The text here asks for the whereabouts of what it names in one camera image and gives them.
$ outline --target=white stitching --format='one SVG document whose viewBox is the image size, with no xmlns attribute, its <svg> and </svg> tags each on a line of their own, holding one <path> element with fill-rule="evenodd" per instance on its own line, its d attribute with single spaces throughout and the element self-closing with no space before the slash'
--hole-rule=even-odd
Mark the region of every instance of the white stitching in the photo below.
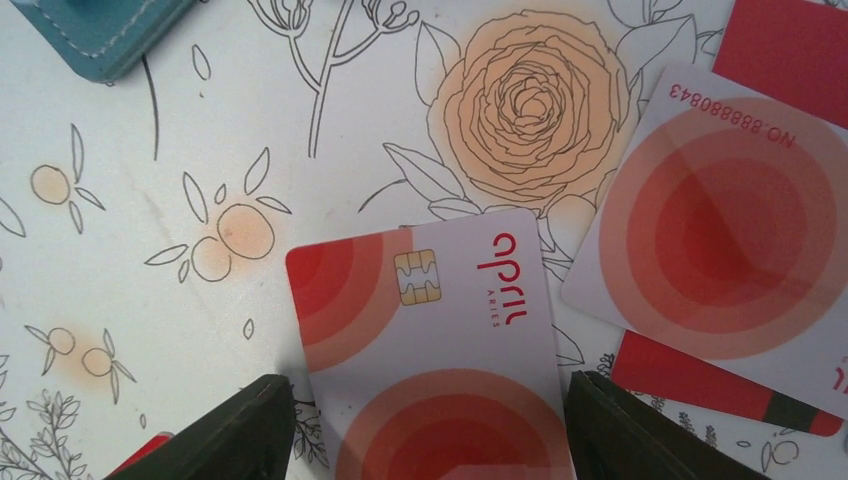
<svg viewBox="0 0 848 480">
<path fill-rule="evenodd" d="M 130 29 L 130 27 L 135 25 L 136 22 L 138 22 L 138 19 L 141 18 L 141 16 L 144 14 L 144 11 L 147 10 L 147 7 L 156 3 L 156 0 L 145 0 L 144 3 L 141 4 L 141 7 L 138 9 L 138 12 L 136 12 L 136 14 L 133 15 L 132 18 L 130 18 L 130 21 L 127 22 L 126 25 L 124 25 L 124 27 L 121 29 L 121 31 L 118 32 L 117 34 L 115 34 L 115 36 L 113 36 L 112 38 L 110 38 L 109 41 L 106 42 L 106 44 L 103 47 L 100 48 L 100 50 L 97 50 L 96 52 L 93 52 L 93 53 L 92 52 L 86 52 L 83 49 L 81 49 L 79 46 L 77 46 L 68 37 L 68 35 L 65 33 L 65 31 L 62 30 L 62 27 L 57 25 L 56 22 L 52 18 L 50 18 L 49 15 L 47 15 L 47 12 L 45 12 L 41 8 L 40 3 L 41 2 L 39 2 L 39 1 L 33 2 L 33 4 L 35 5 L 35 8 L 37 8 L 38 11 L 41 12 L 41 15 L 43 15 L 44 18 L 46 18 L 50 22 L 50 24 L 53 25 L 53 27 L 56 28 L 56 30 L 59 31 L 59 35 L 61 35 L 62 38 L 65 39 L 65 42 L 67 42 L 68 45 L 71 46 L 71 48 L 73 48 L 74 50 L 79 52 L 80 55 L 83 55 L 83 56 L 91 58 L 91 59 L 95 59 L 95 58 L 103 55 L 104 53 L 108 52 L 109 49 L 111 49 L 112 47 L 114 47 L 115 42 L 117 42 L 119 39 L 121 39 L 122 37 L 124 37 L 127 34 L 127 31 Z"/>
</svg>

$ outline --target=teal object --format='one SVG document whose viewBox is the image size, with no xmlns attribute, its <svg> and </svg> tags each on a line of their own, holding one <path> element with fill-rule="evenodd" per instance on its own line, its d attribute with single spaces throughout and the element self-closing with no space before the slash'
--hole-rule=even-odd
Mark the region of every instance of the teal object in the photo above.
<svg viewBox="0 0 848 480">
<path fill-rule="evenodd" d="M 92 82 L 114 81 L 197 0 L 12 0 L 62 59 Z"/>
</svg>

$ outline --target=black stripe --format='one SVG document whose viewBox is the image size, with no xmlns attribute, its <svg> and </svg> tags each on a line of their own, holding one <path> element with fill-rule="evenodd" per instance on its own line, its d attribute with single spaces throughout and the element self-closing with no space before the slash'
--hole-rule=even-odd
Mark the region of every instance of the black stripe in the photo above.
<svg viewBox="0 0 848 480">
<path fill-rule="evenodd" d="M 774 392 L 762 420 L 779 427 L 809 432 L 813 426 L 813 419 L 819 413 L 820 410 L 813 406 Z"/>
</svg>

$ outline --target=card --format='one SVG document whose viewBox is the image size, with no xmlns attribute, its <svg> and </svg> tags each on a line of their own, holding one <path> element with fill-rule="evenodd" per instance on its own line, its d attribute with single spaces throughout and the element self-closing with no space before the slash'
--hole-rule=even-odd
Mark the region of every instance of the card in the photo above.
<svg viewBox="0 0 848 480">
<path fill-rule="evenodd" d="M 703 360 L 627 332 L 612 380 L 636 392 L 829 437 L 842 419 Z"/>
<path fill-rule="evenodd" d="M 848 128 L 846 58 L 848 13 L 799 0 L 737 0 L 713 72 Z M 842 424 L 802 402 L 634 333 L 625 334 L 613 378 L 635 391 L 794 430 L 809 428 L 809 433 L 818 435 L 833 435 Z M 726 401 L 717 398 L 723 396 Z M 778 400 L 781 408 L 776 410 Z"/>
<path fill-rule="evenodd" d="M 713 71 L 848 128 L 848 12 L 800 0 L 736 0 Z"/>
<path fill-rule="evenodd" d="M 573 478 L 532 212 L 301 247 L 286 265 L 335 478 Z"/>
<path fill-rule="evenodd" d="M 848 133 L 666 69 L 563 298 L 848 416 Z"/>
</svg>

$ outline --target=white surface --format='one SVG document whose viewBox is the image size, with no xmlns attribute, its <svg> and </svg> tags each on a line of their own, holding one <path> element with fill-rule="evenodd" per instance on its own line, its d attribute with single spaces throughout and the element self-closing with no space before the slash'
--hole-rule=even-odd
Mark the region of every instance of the white surface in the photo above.
<svg viewBox="0 0 848 480">
<path fill-rule="evenodd" d="M 313 3 L 300 43 L 307 65 L 320 72 L 342 1 Z M 361 3 L 353 3 L 340 51 L 371 30 Z M 454 37 L 462 54 L 479 25 L 520 10 L 506 0 L 408 3 L 408 10 L 420 11 L 422 21 Z M 695 35 L 723 28 L 731 5 L 730 0 L 685 0 L 679 5 L 645 0 L 655 20 L 663 8 L 674 8 L 657 25 L 643 26 L 647 22 L 642 3 L 526 2 L 522 7 L 597 21 L 612 50 L 629 32 L 629 41 L 637 41 L 625 50 L 637 53 L 621 60 L 631 77 L 644 63 L 639 61 L 643 53 L 651 54 L 642 59 L 647 60 L 665 52 L 645 65 L 641 88 L 631 95 L 635 108 L 638 100 L 649 97 L 664 62 L 683 57 L 703 66 L 712 63 L 710 52 L 715 52 L 719 37 L 706 35 L 696 41 Z M 382 14 L 388 9 L 386 2 Z M 437 220 L 428 200 L 406 184 L 389 187 L 357 213 L 378 189 L 404 178 L 383 143 L 428 157 L 439 153 L 428 137 L 428 107 L 416 89 L 418 32 L 416 24 L 379 38 L 354 61 L 333 70 L 318 155 L 309 158 L 315 96 L 298 75 L 286 38 L 263 27 L 247 2 L 199 4 L 149 54 L 160 124 L 154 162 L 153 111 L 144 70 L 137 68 L 111 88 L 90 84 L 71 72 L 11 4 L 0 4 L 0 198 L 26 228 L 26 238 L 0 229 L 0 355 L 9 355 L 0 368 L 8 372 L 0 390 L 0 402 L 7 404 L 0 411 L 17 408 L 12 419 L 0 424 L 4 435 L 25 444 L 43 428 L 25 403 L 38 399 L 42 389 L 74 395 L 81 405 L 77 422 L 66 431 L 67 446 L 71 453 L 83 453 L 79 463 L 88 465 L 85 475 L 102 477 L 157 432 L 180 430 L 260 373 L 292 374 L 298 398 L 307 399 L 303 353 L 282 268 L 285 253 L 295 245 Z M 450 42 L 439 39 L 439 48 L 449 50 Z M 430 63 L 420 68 L 436 71 L 433 59 L 441 57 L 432 55 L 432 44 L 425 45 L 421 48 L 429 49 L 429 56 L 423 51 L 422 58 Z M 193 51 L 202 77 L 193 66 Z M 47 205 L 30 187 L 30 175 L 42 164 L 73 175 L 71 124 L 85 146 L 80 185 L 106 208 L 101 211 L 78 200 L 82 235 L 67 204 Z M 631 116 L 610 155 L 623 150 L 634 125 Z M 245 174 L 265 147 L 270 152 L 269 174 L 254 197 L 273 196 L 292 211 L 274 212 L 249 200 L 263 208 L 274 229 L 276 243 L 268 256 L 240 262 L 218 283 L 205 282 L 192 271 L 180 284 L 182 258 L 163 266 L 144 264 L 167 247 L 193 246 L 207 234 L 186 202 L 184 172 L 201 188 L 214 218 L 220 215 L 212 208 L 219 186 L 226 183 L 227 202 L 235 201 L 233 195 L 239 192 L 243 196 Z M 541 222 L 543 241 L 555 244 L 549 266 L 556 261 L 561 265 L 563 255 L 573 256 L 579 243 L 575 239 L 586 231 L 597 203 L 594 198 L 587 202 L 592 204 L 588 216 L 568 210 Z M 8 211 L 0 215 L 8 222 Z M 553 276 L 550 279 L 555 294 L 559 285 Z M 553 298 L 556 324 L 568 335 L 557 337 L 561 363 L 569 365 L 560 369 L 563 377 L 572 367 L 595 368 L 603 354 L 616 350 L 619 330 Z M 249 341 L 243 335 L 248 319 L 253 320 Z M 138 383 L 121 378 L 115 405 L 108 383 L 105 389 L 89 389 L 86 382 L 75 380 L 58 362 L 67 360 L 79 373 L 81 359 L 70 357 L 81 356 L 82 346 L 41 376 L 46 345 L 24 325 L 45 332 L 67 328 L 92 343 L 108 329 L 116 359 Z M 842 452 L 844 433 L 831 439 L 799 433 L 778 438 L 780 429 L 774 427 L 696 408 L 684 410 L 702 438 L 706 426 L 713 426 L 719 449 L 760 470 L 761 453 L 768 453 L 768 446 L 774 448 L 783 439 L 796 442 L 797 458 L 790 455 L 788 463 L 783 457 L 780 464 L 768 463 L 767 473 L 774 478 L 835 478 L 848 458 Z M 669 402 L 664 411 L 677 419 L 680 408 Z M 751 446 L 740 447 L 737 441 Z M 786 445 L 778 455 L 785 454 Z M 306 460 L 304 454 L 293 464 L 292 478 L 326 476 L 324 467 Z M 42 462 L 47 472 L 57 469 L 55 459 Z"/>
</svg>

